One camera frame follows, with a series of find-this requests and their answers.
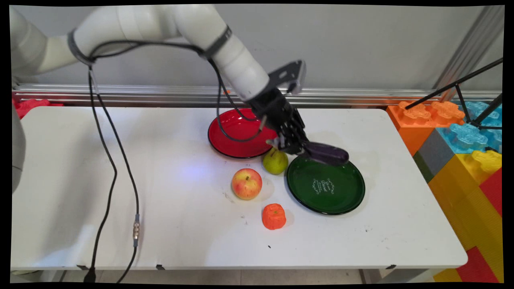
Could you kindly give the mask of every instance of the red object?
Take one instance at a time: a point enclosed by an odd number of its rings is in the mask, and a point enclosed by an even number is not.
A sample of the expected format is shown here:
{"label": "red object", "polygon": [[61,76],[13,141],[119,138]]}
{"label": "red object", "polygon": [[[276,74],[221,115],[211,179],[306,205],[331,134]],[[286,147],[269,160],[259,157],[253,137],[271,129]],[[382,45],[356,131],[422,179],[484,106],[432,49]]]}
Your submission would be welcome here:
{"label": "red object", "polygon": [[502,168],[492,174],[485,182],[480,185],[480,189],[489,199],[492,206],[502,216]]}
{"label": "red object", "polygon": [[457,268],[462,282],[499,283],[477,247],[469,249],[468,263]]}
{"label": "red object", "polygon": [[16,112],[18,113],[18,116],[20,119],[22,119],[27,113],[33,109],[34,107],[38,106],[64,106],[62,103],[50,103],[47,99],[43,100],[35,100],[35,99],[29,99],[24,102],[15,102],[14,99],[12,99],[12,103],[14,104],[14,108],[16,109]]}
{"label": "red object", "polygon": [[276,230],[284,227],[286,224],[286,213],[281,205],[269,204],[264,207],[262,212],[262,223],[264,227],[270,230]]}
{"label": "red object", "polygon": [[[247,118],[255,118],[251,109],[239,109]],[[235,110],[227,111],[219,115],[225,132],[236,139],[250,138],[259,130],[260,120],[248,121],[243,119]],[[271,149],[266,139],[277,137],[277,133],[264,127],[259,136],[253,140],[240,142],[228,139],[219,129],[218,120],[214,119],[209,126],[209,142],[220,153],[235,158],[251,158],[260,156]]]}

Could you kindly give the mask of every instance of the gray wall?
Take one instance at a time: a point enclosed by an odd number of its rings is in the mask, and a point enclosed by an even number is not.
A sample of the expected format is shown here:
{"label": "gray wall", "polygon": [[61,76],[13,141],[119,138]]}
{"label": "gray wall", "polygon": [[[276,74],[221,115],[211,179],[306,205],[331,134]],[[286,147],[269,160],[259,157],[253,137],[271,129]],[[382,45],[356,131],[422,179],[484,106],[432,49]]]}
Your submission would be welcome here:
{"label": "gray wall", "polygon": [[[94,9],[15,8],[47,35],[69,32]],[[482,9],[304,4],[216,8],[265,70],[303,58],[305,87],[368,89],[431,89]],[[503,37],[490,53],[486,58],[503,54]],[[212,68],[195,53],[165,47],[99,60],[95,72],[100,84],[217,85]],[[75,64],[21,82],[85,84],[86,75],[86,67]],[[472,85],[501,89],[501,81]]]}
{"label": "gray wall", "polygon": [[[503,31],[498,38],[491,44],[489,50],[485,53],[480,63],[475,67],[477,70],[487,64],[503,57]],[[500,64],[490,70],[473,77],[462,84],[462,90],[467,91],[501,91],[503,85],[503,64]]]}

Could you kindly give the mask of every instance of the white table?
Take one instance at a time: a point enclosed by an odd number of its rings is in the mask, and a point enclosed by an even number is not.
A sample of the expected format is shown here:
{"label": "white table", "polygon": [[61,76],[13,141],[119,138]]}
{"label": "white table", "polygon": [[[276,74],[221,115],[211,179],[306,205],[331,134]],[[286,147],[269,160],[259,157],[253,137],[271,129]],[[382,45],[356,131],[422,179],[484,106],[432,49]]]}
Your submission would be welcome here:
{"label": "white table", "polygon": [[[134,269],[396,265],[423,269],[410,271],[418,275],[467,262],[385,111],[299,110],[309,139],[346,149],[364,177],[361,205],[329,216],[300,205],[286,189],[284,174],[267,173],[261,158],[217,153],[207,139],[215,109],[108,110],[139,191],[142,229]],[[96,268],[125,269],[132,255],[135,197],[107,118],[97,111],[118,180]],[[11,269],[89,267],[113,177],[91,108],[38,107],[22,124],[27,153],[12,200]],[[231,191],[231,178],[241,168],[263,178],[261,193],[250,201]],[[287,224],[280,230],[262,225],[262,209],[271,203],[286,210]]]}

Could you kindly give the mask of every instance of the plate rim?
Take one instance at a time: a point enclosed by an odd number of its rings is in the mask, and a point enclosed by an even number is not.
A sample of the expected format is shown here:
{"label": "plate rim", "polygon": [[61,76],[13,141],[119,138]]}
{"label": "plate rim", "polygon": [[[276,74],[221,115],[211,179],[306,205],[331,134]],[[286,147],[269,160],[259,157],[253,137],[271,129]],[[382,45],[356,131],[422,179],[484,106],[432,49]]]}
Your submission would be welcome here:
{"label": "plate rim", "polygon": [[343,215],[343,214],[346,214],[346,213],[349,213],[355,209],[357,209],[360,204],[362,203],[362,201],[364,200],[364,196],[366,195],[366,183],[364,182],[364,177],[362,176],[362,173],[360,172],[360,170],[357,168],[357,166],[351,162],[351,161],[348,161],[350,164],[352,164],[352,166],[354,166],[354,168],[357,170],[357,172],[359,173],[360,175],[360,179],[362,180],[362,186],[363,186],[363,194],[362,194],[362,197],[360,198],[359,202],[355,205],[355,207],[351,208],[350,210],[346,210],[344,212],[340,212],[340,213],[329,213],[329,212],[323,212],[321,210],[318,210],[318,209],[315,209],[309,205],[307,205],[306,203],[302,202],[296,195],[295,193],[293,193],[293,190],[291,189],[291,184],[289,183],[289,168],[291,167],[291,165],[295,162],[295,160],[297,158],[299,158],[301,156],[298,156],[296,157],[295,159],[293,159],[291,161],[291,163],[289,164],[289,166],[287,167],[287,171],[285,173],[285,177],[286,177],[286,183],[287,183],[287,187],[289,188],[289,192],[291,192],[291,195],[298,201],[298,203],[302,204],[304,207],[306,207],[307,209],[311,210],[311,211],[314,211],[316,213],[320,213],[320,214],[324,214],[324,215]]}
{"label": "plate rim", "polygon": [[[248,110],[251,110],[251,108],[249,107],[244,107],[244,108],[241,108],[239,110],[244,110],[244,109],[248,109]],[[231,110],[228,110],[222,114],[220,114],[219,116],[222,116],[223,114],[227,113],[227,112],[231,112],[231,111],[235,111],[235,109],[231,109]],[[226,154],[222,151],[220,151],[211,141],[211,137],[209,136],[209,131],[211,131],[211,126],[216,122],[216,119],[217,117],[215,117],[212,121],[211,121],[211,124],[209,125],[209,128],[207,129],[207,139],[210,143],[210,145],[212,146],[212,148],[214,148],[217,152],[221,153],[222,155],[225,155],[225,156],[228,156],[228,157],[231,157],[231,158],[238,158],[238,159],[247,159],[247,158],[254,158],[254,157],[258,157],[258,156],[262,156],[263,154],[269,152],[273,147],[272,146],[269,146],[269,149],[261,154],[258,154],[258,155],[254,155],[254,156],[233,156],[233,155],[229,155],[229,154]]]}

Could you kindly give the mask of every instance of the gray toy block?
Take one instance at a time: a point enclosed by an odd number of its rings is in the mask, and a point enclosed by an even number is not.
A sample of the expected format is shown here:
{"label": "gray toy block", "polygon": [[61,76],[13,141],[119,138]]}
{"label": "gray toy block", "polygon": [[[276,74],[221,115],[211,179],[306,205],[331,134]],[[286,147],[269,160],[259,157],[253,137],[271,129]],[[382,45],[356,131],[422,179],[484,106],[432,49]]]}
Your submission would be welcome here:
{"label": "gray toy block", "polygon": [[432,131],[418,152],[434,176],[455,154],[436,129]]}

